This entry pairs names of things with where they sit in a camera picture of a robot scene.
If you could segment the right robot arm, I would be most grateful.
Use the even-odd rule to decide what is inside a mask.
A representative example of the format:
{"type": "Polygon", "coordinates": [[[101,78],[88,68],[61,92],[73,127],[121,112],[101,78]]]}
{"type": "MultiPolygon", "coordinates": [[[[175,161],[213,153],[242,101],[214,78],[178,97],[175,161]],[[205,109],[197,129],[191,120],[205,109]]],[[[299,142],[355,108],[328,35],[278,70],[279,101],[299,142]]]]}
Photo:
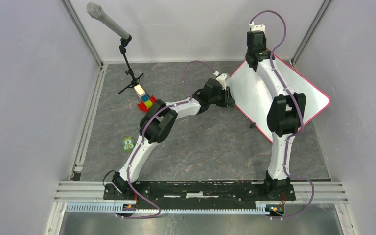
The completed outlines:
{"type": "Polygon", "coordinates": [[[304,93],[296,93],[287,84],[275,61],[273,52],[266,48],[266,36],[262,30],[247,32],[245,59],[254,72],[263,79],[272,96],[267,114],[267,126],[272,132],[272,158],[266,172],[263,194],[275,200],[283,191],[291,190],[289,162],[291,146],[303,125],[306,105],[304,93]]]}

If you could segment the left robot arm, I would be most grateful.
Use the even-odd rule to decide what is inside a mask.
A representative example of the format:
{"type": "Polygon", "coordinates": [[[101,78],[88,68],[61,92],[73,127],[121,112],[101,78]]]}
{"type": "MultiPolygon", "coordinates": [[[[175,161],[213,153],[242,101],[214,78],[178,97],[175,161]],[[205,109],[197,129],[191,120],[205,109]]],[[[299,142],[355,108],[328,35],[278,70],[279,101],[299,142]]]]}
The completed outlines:
{"type": "Polygon", "coordinates": [[[169,135],[176,120],[205,112],[210,105],[230,107],[235,104],[227,85],[229,75],[223,73],[209,79],[203,88],[192,96],[178,102],[165,103],[156,100],[140,122],[139,136],[135,147],[124,166],[114,174],[112,184],[121,199],[134,194],[134,186],[140,171],[153,149],[169,135]]]}

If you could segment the pink framed whiteboard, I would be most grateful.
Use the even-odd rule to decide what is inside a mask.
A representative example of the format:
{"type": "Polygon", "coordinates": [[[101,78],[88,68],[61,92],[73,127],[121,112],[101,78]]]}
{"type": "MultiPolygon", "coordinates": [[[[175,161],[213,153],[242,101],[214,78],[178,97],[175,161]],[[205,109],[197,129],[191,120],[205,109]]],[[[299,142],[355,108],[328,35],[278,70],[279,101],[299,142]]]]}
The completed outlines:
{"type": "MultiPolygon", "coordinates": [[[[330,104],[330,98],[286,61],[277,57],[276,64],[285,82],[295,92],[305,94],[304,123],[308,124],[330,104]]],[[[272,141],[272,133],[267,127],[266,120],[272,96],[263,79],[249,67],[246,61],[243,61],[227,80],[227,86],[230,87],[231,96],[238,109],[272,141]]]]}

